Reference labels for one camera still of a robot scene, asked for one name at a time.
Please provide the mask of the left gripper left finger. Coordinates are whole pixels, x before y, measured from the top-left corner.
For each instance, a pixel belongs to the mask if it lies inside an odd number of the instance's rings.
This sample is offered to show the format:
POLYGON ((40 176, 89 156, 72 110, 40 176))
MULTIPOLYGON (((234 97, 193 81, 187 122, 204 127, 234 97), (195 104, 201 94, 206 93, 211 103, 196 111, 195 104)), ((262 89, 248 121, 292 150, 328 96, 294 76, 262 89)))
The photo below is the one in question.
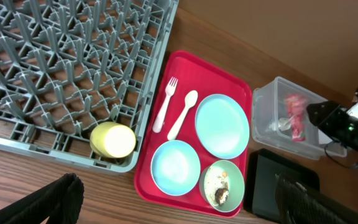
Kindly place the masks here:
POLYGON ((56 181, 0 210, 0 223, 76 224, 84 200, 85 187, 74 174, 56 181))

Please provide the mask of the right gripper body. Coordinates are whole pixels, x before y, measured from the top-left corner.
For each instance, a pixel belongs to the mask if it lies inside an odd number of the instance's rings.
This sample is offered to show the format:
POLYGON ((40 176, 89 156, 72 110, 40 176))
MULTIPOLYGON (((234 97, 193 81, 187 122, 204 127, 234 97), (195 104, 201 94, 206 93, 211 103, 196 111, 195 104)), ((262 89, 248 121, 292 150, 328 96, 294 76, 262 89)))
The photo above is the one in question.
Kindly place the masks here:
POLYGON ((325 135, 340 143, 350 143, 351 117, 345 108, 335 101, 312 103, 306 107, 310 123, 325 135))

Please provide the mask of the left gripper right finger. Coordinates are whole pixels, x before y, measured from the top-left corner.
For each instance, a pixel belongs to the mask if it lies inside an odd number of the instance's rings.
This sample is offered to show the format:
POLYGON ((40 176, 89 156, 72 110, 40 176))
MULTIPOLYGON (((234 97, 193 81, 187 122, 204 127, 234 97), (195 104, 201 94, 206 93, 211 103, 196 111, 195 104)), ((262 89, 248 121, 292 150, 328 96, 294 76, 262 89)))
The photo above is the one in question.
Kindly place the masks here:
POLYGON ((358 213, 285 174, 276 176, 275 201, 286 224, 358 224, 358 213))

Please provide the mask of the red snack wrapper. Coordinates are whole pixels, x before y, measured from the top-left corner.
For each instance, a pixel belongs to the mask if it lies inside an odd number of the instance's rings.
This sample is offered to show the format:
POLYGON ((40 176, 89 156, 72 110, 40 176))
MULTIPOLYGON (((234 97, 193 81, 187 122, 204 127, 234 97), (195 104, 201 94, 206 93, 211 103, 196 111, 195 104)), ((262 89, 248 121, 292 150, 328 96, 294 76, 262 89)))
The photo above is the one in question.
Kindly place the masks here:
POLYGON ((291 138, 293 141, 304 141, 306 139, 304 124, 306 102, 306 98, 299 94, 290 94, 285 98, 287 114, 291 124, 291 138))

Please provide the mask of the white tissue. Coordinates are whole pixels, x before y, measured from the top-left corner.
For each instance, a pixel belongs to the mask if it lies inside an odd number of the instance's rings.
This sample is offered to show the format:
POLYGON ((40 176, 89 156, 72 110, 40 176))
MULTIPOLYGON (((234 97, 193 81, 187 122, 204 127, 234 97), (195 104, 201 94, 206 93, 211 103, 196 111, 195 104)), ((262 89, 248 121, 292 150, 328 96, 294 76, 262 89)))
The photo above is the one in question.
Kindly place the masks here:
POLYGON ((292 119, 291 118, 279 118, 278 120, 273 120, 268 128, 272 131, 286 131, 289 130, 292 126, 291 124, 292 119))

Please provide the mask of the green bowl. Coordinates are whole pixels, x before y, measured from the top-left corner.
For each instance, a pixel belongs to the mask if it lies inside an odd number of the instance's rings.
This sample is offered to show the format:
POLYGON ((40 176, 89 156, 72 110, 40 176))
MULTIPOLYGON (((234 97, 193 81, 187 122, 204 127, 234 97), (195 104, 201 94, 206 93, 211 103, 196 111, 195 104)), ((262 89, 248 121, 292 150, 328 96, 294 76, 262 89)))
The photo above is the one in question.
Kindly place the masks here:
POLYGON ((238 168, 233 162, 228 160, 219 160, 205 168, 202 171, 199 179, 199 190, 201 193, 202 198, 206 201, 209 207, 211 207, 214 211, 221 212, 221 213, 229 213, 233 212, 242 202, 244 192, 245 192, 245 183, 244 177, 238 168), (204 191, 204 180, 206 177, 206 173, 210 167, 219 167, 222 168, 224 171, 228 173, 229 179, 229 195, 222 206, 214 207, 212 206, 207 198, 204 191))

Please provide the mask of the yellow plastic cup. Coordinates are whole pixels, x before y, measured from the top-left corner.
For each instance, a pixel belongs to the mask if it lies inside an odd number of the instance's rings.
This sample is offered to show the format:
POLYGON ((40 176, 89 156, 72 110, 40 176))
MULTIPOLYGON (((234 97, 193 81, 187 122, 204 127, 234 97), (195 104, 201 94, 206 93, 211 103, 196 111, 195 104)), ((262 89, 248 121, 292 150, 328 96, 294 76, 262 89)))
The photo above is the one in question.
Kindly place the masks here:
POLYGON ((135 149, 136 137, 128 126, 107 121, 92 130, 89 144, 100 156, 123 158, 135 149))

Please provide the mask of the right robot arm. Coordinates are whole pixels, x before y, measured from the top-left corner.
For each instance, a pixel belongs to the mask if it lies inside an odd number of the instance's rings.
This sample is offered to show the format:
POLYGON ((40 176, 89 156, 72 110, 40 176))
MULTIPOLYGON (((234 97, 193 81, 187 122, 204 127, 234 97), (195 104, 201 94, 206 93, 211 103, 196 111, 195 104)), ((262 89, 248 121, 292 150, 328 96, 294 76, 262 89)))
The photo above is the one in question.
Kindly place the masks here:
MULTIPOLYGON (((306 107, 306 111, 310 123, 327 135, 333 144, 358 152, 358 102, 350 109, 335 101, 312 103, 306 107)), ((346 166, 337 160, 333 161, 346 169, 358 168, 358 162, 346 166)))

